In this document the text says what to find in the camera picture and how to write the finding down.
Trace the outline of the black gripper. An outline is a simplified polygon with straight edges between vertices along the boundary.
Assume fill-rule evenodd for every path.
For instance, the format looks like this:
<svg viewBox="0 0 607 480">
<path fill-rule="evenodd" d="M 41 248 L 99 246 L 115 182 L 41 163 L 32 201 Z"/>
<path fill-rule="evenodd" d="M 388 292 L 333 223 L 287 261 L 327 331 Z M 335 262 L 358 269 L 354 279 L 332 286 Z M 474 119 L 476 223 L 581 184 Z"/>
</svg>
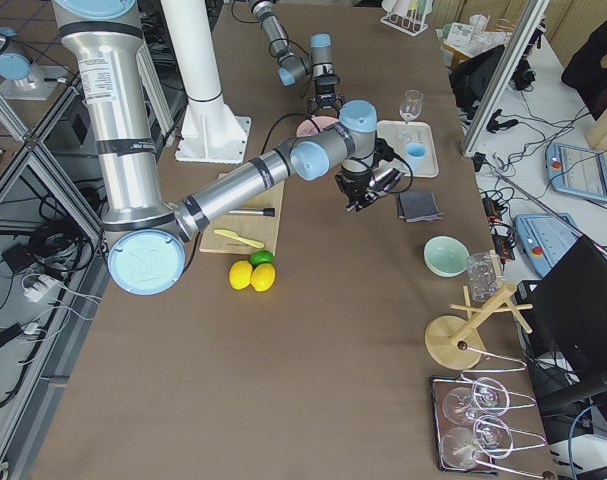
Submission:
<svg viewBox="0 0 607 480">
<path fill-rule="evenodd" d="M 347 197 L 347 211 L 360 211 L 392 190 L 392 148 L 385 140 L 376 140 L 369 161 L 349 157 L 334 176 L 339 190 Z"/>
<path fill-rule="evenodd" d="M 308 99 L 307 113 L 317 115 L 321 110 L 331 109 L 339 113 L 343 106 L 343 95 L 337 94 L 335 87 L 340 84 L 336 74 L 324 74 L 313 79 L 315 93 Z"/>
</svg>

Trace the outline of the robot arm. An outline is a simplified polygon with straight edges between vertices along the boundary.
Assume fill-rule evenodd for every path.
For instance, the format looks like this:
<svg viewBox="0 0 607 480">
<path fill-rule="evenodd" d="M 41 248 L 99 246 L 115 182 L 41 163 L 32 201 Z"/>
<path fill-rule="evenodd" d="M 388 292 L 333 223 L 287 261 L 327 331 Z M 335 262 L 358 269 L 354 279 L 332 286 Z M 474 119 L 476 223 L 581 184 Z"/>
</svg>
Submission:
<svg viewBox="0 0 607 480">
<path fill-rule="evenodd" d="M 340 77 L 334 69 L 331 36 L 328 33 L 312 35 L 310 51 L 301 48 L 302 55 L 296 55 L 292 47 L 298 44 L 289 38 L 274 12 L 275 1 L 249 1 L 248 4 L 266 35 L 270 55 L 277 61 L 281 83 L 292 86 L 308 78 L 314 85 L 314 95 L 307 101 L 307 112 L 310 115 L 316 115 L 320 110 L 339 113 L 345 97 L 336 92 Z"/>
<path fill-rule="evenodd" d="M 137 295 L 172 287 L 184 270 L 183 245 L 218 217 L 297 175 L 312 181 L 336 169 L 346 194 L 369 199 L 381 172 L 375 158 L 377 114 L 347 102 L 319 133 L 288 139 L 177 203 L 163 200 L 137 55 L 144 43 L 133 1 L 57 1 L 57 26 L 76 57 L 108 196 L 103 217 L 113 280 Z"/>
</svg>

